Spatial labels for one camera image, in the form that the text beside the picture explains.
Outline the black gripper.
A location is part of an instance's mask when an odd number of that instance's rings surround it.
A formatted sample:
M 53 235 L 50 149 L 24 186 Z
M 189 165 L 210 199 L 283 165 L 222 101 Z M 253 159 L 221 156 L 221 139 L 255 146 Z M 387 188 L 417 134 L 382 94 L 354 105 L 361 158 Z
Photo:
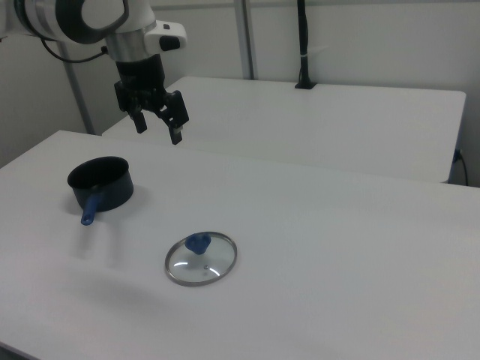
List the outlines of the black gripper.
M 133 62 L 115 63 L 120 80 L 114 85 L 121 111 L 128 112 L 136 132 L 147 130 L 143 110 L 156 113 L 166 124 L 171 143 L 182 141 L 182 128 L 189 121 L 182 93 L 166 93 L 164 68 L 160 55 Z

